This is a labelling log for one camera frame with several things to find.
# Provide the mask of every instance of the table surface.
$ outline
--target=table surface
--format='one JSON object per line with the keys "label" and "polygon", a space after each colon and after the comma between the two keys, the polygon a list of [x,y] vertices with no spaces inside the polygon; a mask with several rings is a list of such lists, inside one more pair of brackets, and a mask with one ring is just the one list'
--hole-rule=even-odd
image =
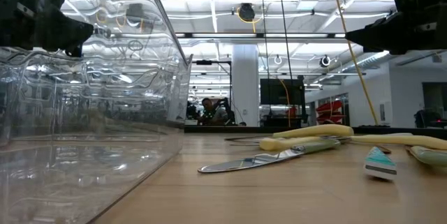
{"label": "table surface", "polygon": [[366,176],[372,146],[345,144],[254,169],[199,174],[205,165],[262,153],[223,134],[185,135],[180,154],[95,223],[446,223],[447,169],[386,145],[394,181]]}

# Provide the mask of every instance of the plastic bin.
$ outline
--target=plastic bin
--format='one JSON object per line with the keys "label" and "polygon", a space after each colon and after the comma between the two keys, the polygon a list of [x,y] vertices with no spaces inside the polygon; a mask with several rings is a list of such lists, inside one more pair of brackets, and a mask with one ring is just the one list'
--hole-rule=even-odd
{"label": "plastic bin", "polygon": [[86,223],[182,147],[191,58],[160,1],[60,11],[94,25],[81,57],[0,49],[0,223]]}

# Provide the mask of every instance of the person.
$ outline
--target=person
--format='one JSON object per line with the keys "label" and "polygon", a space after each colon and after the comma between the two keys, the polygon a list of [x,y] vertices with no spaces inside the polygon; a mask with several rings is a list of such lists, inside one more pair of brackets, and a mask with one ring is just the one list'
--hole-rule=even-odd
{"label": "person", "polygon": [[203,116],[198,118],[198,121],[202,125],[214,125],[214,126],[224,126],[228,121],[228,114],[225,109],[218,107],[221,100],[218,100],[214,105],[211,99],[204,98],[202,100],[203,105]]}

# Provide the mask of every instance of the ceiling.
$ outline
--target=ceiling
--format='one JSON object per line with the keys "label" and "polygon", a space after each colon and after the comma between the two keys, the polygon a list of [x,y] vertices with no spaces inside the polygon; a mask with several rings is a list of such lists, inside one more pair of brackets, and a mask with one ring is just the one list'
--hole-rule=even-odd
{"label": "ceiling", "polygon": [[[393,0],[340,0],[343,15],[346,20],[347,31],[361,29],[373,23],[377,19],[386,17],[395,11]],[[130,3],[142,3],[145,14],[156,13],[154,0],[66,0],[62,11],[75,19],[87,20],[99,26],[109,27],[112,32],[122,33],[147,33],[138,31],[132,26],[123,27],[120,20]],[[169,21],[177,35],[185,33],[344,33],[336,0],[161,0]],[[256,13],[256,23],[243,22],[237,15],[241,3],[251,3]],[[165,33],[166,28],[157,31],[154,27],[149,33]],[[212,36],[204,40],[194,38],[179,38],[185,55],[193,54],[194,60],[210,59],[230,61],[233,57],[233,45],[240,41],[227,39],[213,39]],[[259,61],[259,71],[266,73],[263,63],[268,61],[270,72],[288,72],[287,57],[291,60],[292,72],[304,73],[346,73],[351,69],[351,54],[348,51],[346,41],[341,38],[331,40],[319,40],[308,38],[305,40],[293,40],[288,42],[288,50],[285,40],[259,40],[258,38],[246,39],[244,44],[257,45],[262,61]],[[114,45],[104,52],[116,54]],[[354,54],[359,61],[365,64],[378,58],[387,59],[387,54],[363,54],[362,48],[353,45]],[[150,47],[140,55],[153,54]],[[328,56],[333,61],[328,68],[319,66],[320,58]],[[193,75],[191,84],[194,83],[225,83],[229,78],[222,66],[196,66],[192,72],[212,72],[220,75]],[[307,76],[308,84],[315,81],[339,80],[340,76],[324,80],[315,76]]]}

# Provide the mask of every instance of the white column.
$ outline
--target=white column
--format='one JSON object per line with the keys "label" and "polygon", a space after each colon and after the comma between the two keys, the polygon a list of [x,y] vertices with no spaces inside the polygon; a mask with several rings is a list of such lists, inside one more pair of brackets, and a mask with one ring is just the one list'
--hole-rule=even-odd
{"label": "white column", "polygon": [[259,76],[256,45],[234,45],[232,61],[232,110],[236,121],[243,121],[247,126],[258,126]]}

